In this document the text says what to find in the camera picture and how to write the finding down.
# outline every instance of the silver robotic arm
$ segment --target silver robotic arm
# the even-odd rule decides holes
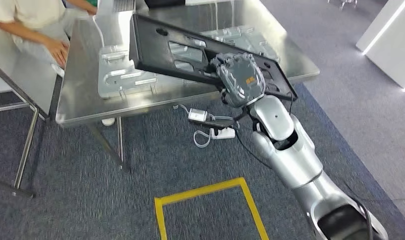
[[[265,95],[265,80],[251,54],[212,59],[225,86],[225,99],[258,124],[252,140],[258,152],[295,195],[318,240],[388,240],[376,217],[346,195],[323,171],[315,145],[281,100]]]
[[[275,96],[264,96],[248,106],[262,124],[252,140],[258,152],[298,200],[318,240],[366,240],[370,222],[372,239],[388,235],[376,217],[339,189],[323,171],[315,145],[300,121]]]

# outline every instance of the person's hand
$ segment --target person's hand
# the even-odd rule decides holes
[[[48,38],[43,44],[49,50],[57,64],[64,68],[66,66],[69,44],[53,38]]]
[[[97,15],[97,11],[98,11],[98,8],[93,6],[91,10],[87,10],[87,13],[89,15]]]

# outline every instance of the metal table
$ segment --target metal table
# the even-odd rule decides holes
[[[255,27],[280,57],[280,66],[291,84],[313,79],[319,74],[317,66],[290,39],[285,29],[258,0],[232,0],[137,12],[194,32],[235,26]],[[99,50],[103,44],[129,45],[132,14],[132,11],[124,11],[97,15],[76,22],[55,117],[62,127],[87,125],[120,168],[126,171],[129,168],[123,166],[121,117],[138,115],[173,104],[219,97],[215,87],[195,83],[159,87],[157,91],[102,99],[98,94]],[[117,118],[119,153],[93,125],[107,118]]]

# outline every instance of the yellow floor tape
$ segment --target yellow floor tape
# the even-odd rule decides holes
[[[251,196],[250,189],[248,188],[247,182],[243,177],[238,177],[235,179],[222,181],[212,185],[203,186],[200,188],[175,193],[169,196],[155,197],[155,214],[157,215],[158,228],[160,231],[161,240],[167,240],[166,225],[164,222],[163,205],[173,204],[179,201],[183,201],[190,198],[195,198],[197,196],[210,194],[213,192],[218,192],[225,189],[230,189],[233,187],[241,187],[242,192],[245,196],[245,200],[248,204],[249,210],[251,211],[252,218],[254,219],[255,226],[258,229],[261,240],[269,240],[268,234],[266,233],[265,226],[263,225],[262,219],[260,218],[259,211],[257,211],[256,204],[254,203],[253,197]]]

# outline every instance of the black cable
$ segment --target black cable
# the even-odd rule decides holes
[[[287,93],[287,95],[288,94],[291,94],[291,104],[289,104],[289,115],[291,115],[291,110],[292,110],[292,108],[293,108],[293,102],[294,102],[294,94],[291,92],[291,91],[289,91],[288,93]]]
[[[340,176],[334,175],[336,178],[341,179],[341,181],[344,183],[344,185],[347,187],[348,190],[350,190],[350,192],[356,196],[358,199],[363,200],[363,201],[369,201],[369,202],[376,202],[376,203],[389,203],[389,202],[396,202],[396,201],[405,201],[405,198],[393,198],[393,199],[370,199],[370,198],[363,198],[360,197],[350,186],[349,184],[345,181],[345,179],[343,179]]]
[[[374,240],[374,229],[372,227],[371,215],[365,205],[360,202],[356,197],[351,197],[351,199],[358,204],[359,207],[363,209],[364,215],[366,216],[366,228],[367,228],[367,239]]]
[[[342,180],[342,182],[345,184],[345,186],[350,190],[350,192],[354,196],[350,196],[351,199],[353,199],[354,202],[356,202],[364,212],[364,215],[366,216],[366,224],[367,224],[367,230],[368,230],[368,239],[373,240],[373,227],[372,227],[372,221],[371,221],[371,216],[369,215],[368,210],[366,207],[363,205],[363,203],[360,202],[360,200],[364,201],[369,201],[369,202],[394,202],[394,201],[405,201],[405,198],[395,198],[395,199],[370,199],[370,198],[362,198],[359,197],[358,194],[350,187],[350,185],[340,176],[335,176],[338,177]]]
[[[243,117],[245,117],[246,115],[247,115],[247,111],[245,111],[245,106],[242,108],[242,112],[241,112],[241,114],[239,114],[238,116],[234,116],[233,117],[233,120],[236,122],[236,121],[239,121],[240,119],[242,119]]]
[[[264,161],[262,161],[260,158],[258,158],[241,140],[241,136],[238,133],[239,129],[235,128],[235,132],[236,132],[236,138],[238,139],[238,141],[241,143],[241,145],[243,146],[244,149],[246,149],[257,161],[259,161],[261,164],[263,164],[265,167],[269,168],[270,170],[273,170],[269,165],[267,165],[267,163],[265,163]]]
[[[253,129],[252,129],[252,128],[249,128],[249,127],[245,126],[245,125],[242,124],[242,123],[239,124],[239,128],[241,128],[241,127],[244,128],[244,129],[246,129],[246,130],[248,130],[248,131],[253,132]]]

